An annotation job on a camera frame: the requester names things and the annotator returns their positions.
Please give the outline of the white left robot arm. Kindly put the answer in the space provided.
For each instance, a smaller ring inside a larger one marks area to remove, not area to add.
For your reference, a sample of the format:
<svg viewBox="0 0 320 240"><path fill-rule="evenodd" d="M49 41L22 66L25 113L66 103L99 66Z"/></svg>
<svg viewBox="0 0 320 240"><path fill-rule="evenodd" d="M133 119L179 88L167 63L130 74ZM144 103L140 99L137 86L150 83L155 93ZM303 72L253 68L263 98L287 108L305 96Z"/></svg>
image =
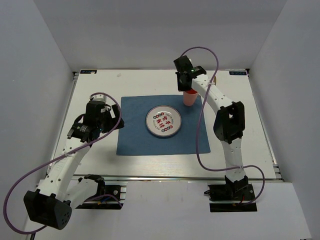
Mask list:
<svg viewBox="0 0 320 240"><path fill-rule="evenodd" d="M70 181L84 156L101 134L124 127L117 104L91 99L85 113L78 116L67 133L62 159L53 163L47 177L35 191L27 191L23 201L31 221L62 230L72 211L86 200L105 196L102 176L87 174L69 188Z"/></svg>

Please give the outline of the red plastic cup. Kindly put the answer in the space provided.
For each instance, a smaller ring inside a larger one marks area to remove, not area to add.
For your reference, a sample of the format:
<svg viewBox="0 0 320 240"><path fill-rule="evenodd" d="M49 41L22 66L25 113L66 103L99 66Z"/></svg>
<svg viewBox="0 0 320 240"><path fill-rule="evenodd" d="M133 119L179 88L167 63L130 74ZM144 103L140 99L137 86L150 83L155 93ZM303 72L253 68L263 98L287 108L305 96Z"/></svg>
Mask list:
<svg viewBox="0 0 320 240"><path fill-rule="evenodd" d="M198 97L198 92L194 89L187 90L183 92L183 104L185 106L192 106Z"/></svg>

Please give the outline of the blue cloth napkin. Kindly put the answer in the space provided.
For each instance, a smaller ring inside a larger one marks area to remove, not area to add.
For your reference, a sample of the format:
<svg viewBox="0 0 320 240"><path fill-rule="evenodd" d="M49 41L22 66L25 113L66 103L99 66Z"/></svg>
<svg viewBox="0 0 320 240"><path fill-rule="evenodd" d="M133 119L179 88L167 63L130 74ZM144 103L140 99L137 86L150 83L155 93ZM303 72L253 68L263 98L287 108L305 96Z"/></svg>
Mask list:
<svg viewBox="0 0 320 240"><path fill-rule="evenodd" d="M179 131L166 137L151 133L146 124L148 112L169 106L181 115ZM189 155L196 153L197 124L202 107L198 96L192 106L183 104L182 95L125 96L121 98L124 127L118 132L116 154L120 156Z"/></svg>

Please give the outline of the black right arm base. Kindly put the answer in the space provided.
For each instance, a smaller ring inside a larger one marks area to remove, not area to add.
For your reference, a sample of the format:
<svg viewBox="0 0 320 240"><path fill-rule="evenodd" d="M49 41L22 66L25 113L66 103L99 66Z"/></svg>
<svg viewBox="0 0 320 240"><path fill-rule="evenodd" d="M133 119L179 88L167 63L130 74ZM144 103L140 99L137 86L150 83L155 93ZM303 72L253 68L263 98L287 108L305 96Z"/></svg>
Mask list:
<svg viewBox="0 0 320 240"><path fill-rule="evenodd" d="M211 213L244 213L257 212L257 204L253 186L249 184L246 188L239 190L233 195L226 184L211 184L204 191L204 195L209 198Z"/></svg>

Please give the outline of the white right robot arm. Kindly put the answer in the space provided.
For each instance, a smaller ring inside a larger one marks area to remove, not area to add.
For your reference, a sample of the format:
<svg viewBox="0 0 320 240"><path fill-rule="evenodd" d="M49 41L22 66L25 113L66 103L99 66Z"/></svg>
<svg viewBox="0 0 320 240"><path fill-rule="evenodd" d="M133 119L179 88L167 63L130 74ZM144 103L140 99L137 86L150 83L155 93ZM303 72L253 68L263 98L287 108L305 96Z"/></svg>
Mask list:
<svg viewBox="0 0 320 240"><path fill-rule="evenodd" d="M215 187L210 194L217 199L242 200L249 181L243 168L242 137L245 130L245 107L240 101L235 102L223 94L209 79L206 70L193 66L191 60L181 56L173 61L176 68L177 87L180 92L196 91L203 104L208 104L215 113L213 132L221 142L225 165L225 185Z"/></svg>

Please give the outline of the white patterned plate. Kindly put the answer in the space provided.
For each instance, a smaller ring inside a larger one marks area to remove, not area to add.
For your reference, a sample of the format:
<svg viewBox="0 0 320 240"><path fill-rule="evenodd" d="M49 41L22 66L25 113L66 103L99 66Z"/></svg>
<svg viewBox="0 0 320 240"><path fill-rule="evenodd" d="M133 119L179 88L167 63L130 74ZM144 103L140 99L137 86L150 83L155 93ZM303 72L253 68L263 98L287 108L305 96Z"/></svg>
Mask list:
<svg viewBox="0 0 320 240"><path fill-rule="evenodd" d="M159 105L147 113L145 124L152 135L168 138L177 134L181 129L182 117L175 108L168 105Z"/></svg>

